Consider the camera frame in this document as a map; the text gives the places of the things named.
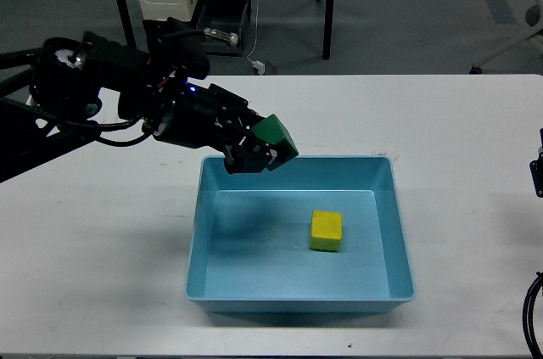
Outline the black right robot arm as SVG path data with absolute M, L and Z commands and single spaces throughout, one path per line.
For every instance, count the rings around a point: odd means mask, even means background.
M 540 144 L 536 156 L 529 162 L 534 193 L 542 199 L 542 129 L 539 130 Z M 533 241 L 540 251 L 533 252 L 540 259 L 538 270 L 534 269 L 531 284 L 526 290 L 522 307 L 522 330 L 525 344 L 532 358 L 542 358 L 542 235 Z

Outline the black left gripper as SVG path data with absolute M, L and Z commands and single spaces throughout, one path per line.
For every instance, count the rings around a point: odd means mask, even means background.
M 277 148 L 251 131 L 264 119 L 223 87 L 187 83 L 166 105 L 153 137 L 190 149 L 222 150 L 229 174 L 274 171 L 280 166 Z

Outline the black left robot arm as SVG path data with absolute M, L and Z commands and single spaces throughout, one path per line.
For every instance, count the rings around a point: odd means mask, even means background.
M 3 54 L 1 66 L 19 73 L 1 84 L 1 178 L 136 124 L 142 138 L 222 152 L 231 174 L 272 170 L 293 155 L 275 116 L 217 85 L 196 85 L 210 70 L 201 38 L 236 44 L 234 34 L 168 19 L 147 36 L 143 51 L 86 32 Z

